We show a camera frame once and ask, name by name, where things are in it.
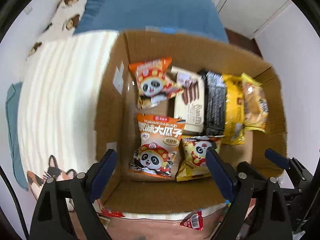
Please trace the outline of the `yellow panda snack bag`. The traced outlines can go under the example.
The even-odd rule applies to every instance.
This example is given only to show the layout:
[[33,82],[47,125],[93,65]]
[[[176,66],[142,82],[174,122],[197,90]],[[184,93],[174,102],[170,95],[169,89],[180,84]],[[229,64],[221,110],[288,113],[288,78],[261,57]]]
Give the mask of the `yellow panda snack bag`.
[[223,135],[194,137],[183,135],[181,144],[184,160],[177,172],[176,180],[180,182],[210,177],[211,173],[206,164],[206,153],[210,147],[218,153],[223,138]]

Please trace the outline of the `large orange sunflower seed bag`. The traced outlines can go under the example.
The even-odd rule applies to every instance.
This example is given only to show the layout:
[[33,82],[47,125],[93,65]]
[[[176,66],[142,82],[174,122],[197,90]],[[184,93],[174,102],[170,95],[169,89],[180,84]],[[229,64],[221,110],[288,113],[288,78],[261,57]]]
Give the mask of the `large orange sunflower seed bag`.
[[167,116],[139,113],[140,147],[134,151],[129,171],[156,178],[172,178],[185,121]]

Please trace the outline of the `red spicy strip packet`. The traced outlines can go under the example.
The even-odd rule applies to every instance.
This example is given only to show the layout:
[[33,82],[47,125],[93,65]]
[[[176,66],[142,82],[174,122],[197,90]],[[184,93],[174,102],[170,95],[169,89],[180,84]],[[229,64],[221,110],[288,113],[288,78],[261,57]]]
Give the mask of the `red spicy strip packet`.
[[124,214],[120,211],[114,211],[106,208],[102,208],[100,211],[104,217],[118,217],[118,218],[125,217]]

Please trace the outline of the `yellow snack pack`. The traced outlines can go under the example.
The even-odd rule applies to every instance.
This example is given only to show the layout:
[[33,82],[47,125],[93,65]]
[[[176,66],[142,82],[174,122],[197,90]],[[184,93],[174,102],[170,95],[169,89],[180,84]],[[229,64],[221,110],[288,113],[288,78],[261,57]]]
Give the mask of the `yellow snack pack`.
[[231,74],[222,75],[226,86],[225,129],[223,144],[238,145],[245,140],[244,93],[242,79]]

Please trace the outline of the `clear yellow pastry bag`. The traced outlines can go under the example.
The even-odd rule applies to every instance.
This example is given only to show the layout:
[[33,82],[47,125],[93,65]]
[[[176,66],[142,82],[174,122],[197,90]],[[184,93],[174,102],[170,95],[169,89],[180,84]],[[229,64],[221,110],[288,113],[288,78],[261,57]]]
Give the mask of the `clear yellow pastry bag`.
[[246,73],[242,73],[241,79],[244,94],[245,129],[265,133],[268,119],[268,104],[262,83]]

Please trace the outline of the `small red snack packet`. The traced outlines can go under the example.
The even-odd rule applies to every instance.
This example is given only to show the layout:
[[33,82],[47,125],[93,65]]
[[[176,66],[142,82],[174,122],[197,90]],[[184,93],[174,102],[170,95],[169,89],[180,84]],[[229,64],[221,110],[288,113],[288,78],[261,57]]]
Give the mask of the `small red snack packet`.
[[184,226],[186,228],[197,231],[203,230],[202,211],[195,211],[187,215],[187,217],[185,217],[185,219],[180,222],[180,226]]

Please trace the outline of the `white chocolate wafer pack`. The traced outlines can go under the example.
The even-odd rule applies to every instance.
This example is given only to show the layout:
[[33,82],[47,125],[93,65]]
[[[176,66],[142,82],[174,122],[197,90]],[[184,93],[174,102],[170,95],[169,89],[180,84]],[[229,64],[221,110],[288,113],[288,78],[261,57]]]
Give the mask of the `white chocolate wafer pack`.
[[174,118],[185,120],[187,133],[201,133],[204,128],[204,81],[194,72],[172,66],[171,74],[184,91],[175,97]]

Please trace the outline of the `black snack pack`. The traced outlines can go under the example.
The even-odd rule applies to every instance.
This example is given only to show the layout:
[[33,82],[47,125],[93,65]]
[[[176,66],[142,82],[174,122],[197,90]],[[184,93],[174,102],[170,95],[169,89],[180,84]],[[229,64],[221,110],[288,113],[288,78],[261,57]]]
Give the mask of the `black snack pack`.
[[222,136],[226,120],[226,85],[221,74],[205,69],[199,74],[204,81],[204,133]]

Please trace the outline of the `orange panda snack bag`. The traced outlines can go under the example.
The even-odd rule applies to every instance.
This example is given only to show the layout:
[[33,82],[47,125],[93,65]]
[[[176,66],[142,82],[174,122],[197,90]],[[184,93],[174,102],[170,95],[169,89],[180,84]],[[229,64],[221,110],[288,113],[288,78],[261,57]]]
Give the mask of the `orange panda snack bag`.
[[165,74],[172,63],[171,57],[129,64],[136,79],[138,109],[150,109],[184,92],[184,88]]

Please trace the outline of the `light blue pillow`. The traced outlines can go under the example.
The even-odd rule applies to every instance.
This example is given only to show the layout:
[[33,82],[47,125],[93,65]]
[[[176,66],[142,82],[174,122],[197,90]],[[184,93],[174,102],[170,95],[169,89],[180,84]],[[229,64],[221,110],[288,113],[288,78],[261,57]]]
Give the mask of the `light blue pillow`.
[[16,84],[11,84],[11,86],[9,87],[5,102],[5,116],[8,127],[8,138],[13,174],[18,185],[25,191],[28,191],[29,186],[25,178],[22,166],[17,134],[18,104],[20,100],[22,85],[23,83],[19,82]]

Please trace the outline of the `white door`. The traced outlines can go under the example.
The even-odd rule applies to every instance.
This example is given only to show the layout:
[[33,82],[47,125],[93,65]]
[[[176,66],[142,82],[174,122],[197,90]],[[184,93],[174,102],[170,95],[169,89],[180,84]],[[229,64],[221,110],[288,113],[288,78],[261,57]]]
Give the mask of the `white door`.
[[291,0],[214,0],[225,28],[253,39]]

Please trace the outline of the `blue blanket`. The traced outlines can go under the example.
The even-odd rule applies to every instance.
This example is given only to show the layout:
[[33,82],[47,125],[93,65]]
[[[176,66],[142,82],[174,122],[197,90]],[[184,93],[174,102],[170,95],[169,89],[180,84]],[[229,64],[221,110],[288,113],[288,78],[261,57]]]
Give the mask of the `blue blanket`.
[[211,0],[87,0],[76,33],[155,30],[228,42]]

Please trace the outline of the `bear print pillow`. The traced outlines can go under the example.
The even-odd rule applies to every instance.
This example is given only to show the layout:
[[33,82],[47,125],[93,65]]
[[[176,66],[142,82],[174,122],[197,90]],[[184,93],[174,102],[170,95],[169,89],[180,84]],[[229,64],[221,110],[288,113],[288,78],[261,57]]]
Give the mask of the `bear print pillow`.
[[85,12],[87,0],[60,0],[52,19],[31,47],[28,57],[33,56],[46,42],[72,36]]

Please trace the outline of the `white wall socket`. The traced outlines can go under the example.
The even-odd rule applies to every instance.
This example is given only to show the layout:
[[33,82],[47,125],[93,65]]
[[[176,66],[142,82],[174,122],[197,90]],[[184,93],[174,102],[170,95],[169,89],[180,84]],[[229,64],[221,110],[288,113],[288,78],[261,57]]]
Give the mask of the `white wall socket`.
[[33,10],[33,7],[31,5],[27,5],[24,9],[24,12],[26,15],[29,15]]

